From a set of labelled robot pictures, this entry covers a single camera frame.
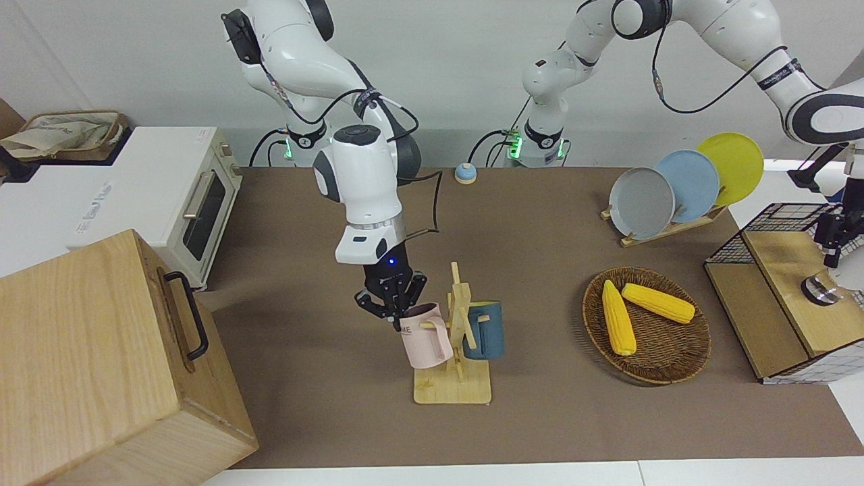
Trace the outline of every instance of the oven window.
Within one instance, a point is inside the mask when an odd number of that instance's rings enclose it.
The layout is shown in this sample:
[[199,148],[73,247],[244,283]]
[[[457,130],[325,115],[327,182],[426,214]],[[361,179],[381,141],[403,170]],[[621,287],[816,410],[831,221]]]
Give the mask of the oven window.
[[204,204],[201,205],[198,218],[189,222],[186,226],[186,233],[183,234],[183,245],[198,261],[201,261],[201,257],[204,256],[204,250],[210,240],[210,234],[216,225],[216,218],[219,216],[219,209],[222,208],[222,201],[224,200],[225,185],[222,184],[219,176],[215,176],[204,199]]

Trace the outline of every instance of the pink mug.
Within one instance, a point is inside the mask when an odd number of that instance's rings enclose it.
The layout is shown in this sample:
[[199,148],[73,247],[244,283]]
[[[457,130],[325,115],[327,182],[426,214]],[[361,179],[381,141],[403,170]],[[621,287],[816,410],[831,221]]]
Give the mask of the pink mug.
[[432,368],[453,357],[447,325],[438,304],[412,307],[399,322],[402,324],[402,344],[412,368]]

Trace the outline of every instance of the yellow plate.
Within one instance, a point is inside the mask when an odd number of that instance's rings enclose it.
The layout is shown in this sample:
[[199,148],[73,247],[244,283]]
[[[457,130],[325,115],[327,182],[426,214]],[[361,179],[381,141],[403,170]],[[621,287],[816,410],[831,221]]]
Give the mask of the yellow plate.
[[718,133],[696,148],[717,168],[720,194],[717,206],[728,206],[752,193],[765,170],[762,150],[750,137],[740,133]]

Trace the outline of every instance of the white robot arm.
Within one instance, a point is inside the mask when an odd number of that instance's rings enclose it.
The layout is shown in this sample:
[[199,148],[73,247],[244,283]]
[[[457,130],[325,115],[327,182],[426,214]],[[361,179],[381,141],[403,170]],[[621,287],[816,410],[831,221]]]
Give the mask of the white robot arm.
[[[614,37],[642,39],[658,30],[662,35],[672,22],[687,23],[717,54],[753,78],[778,108],[789,138],[831,145],[833,155],[848,143],[864,148],[864,80],[830,90],[817,86],[783,45],[777,11],[769,0],[587,0],[576,11],[562,48],[523,72],[532,104],[514,142],[518,162],[543,167],[556,159],[568,110],[563,93],[592,75]],[[665,106],[688,113],[666,103],[656,70],[654,80]],[[813,190],[814,172],[791,176],[800,187]],[[843,213],[820,221],[816,241],[828,250],[825,264],[832,275],[858,290],[864,285],[853,276],[864,274],[861,255],[847,257],[845,269],[837,267],[842,246],[864,233],[864,150],[853,146],[846,173]]]
[[[317,151],[313,167],[319,190],[345,205],[348,224],[335,256],[340,263],[364,267],[365,289],[355,296],[357,304],[400,330],[399,318],[416,304],[427,280],[409,265],[397,196],[397,186],[412,180],[421,162],[410,131],[388,105],[404,108],[327,45],[333,24],[324,0],[251,0],[222,20],[246,80],[283,108],[287,142]],[[332,102],[320,117],[303,116],[321,99]],[[362,124],[336,131],[328,144],[323,117],[340,100],[350,104]]]

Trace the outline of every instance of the round woven tray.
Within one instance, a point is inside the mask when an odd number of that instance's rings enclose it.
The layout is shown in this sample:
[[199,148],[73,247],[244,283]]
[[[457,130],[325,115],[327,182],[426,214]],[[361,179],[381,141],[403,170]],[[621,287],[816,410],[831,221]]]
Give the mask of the round woven tray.
[[[609,344],[603,317],[603,282],[612,280],[620,291],[624,284],[639,284],[684,299],[696,307],[689,324],[679,324],[624,301],[636,336],[636,353],[618,356]],[[657,272],[634,266],[618,266],[601,273],[588,285],[582,299],[582,318],[588,335],[600,353],[620,371],[655,385],[689,380],[711,355],[708,321],[699,305],[681,287]]]

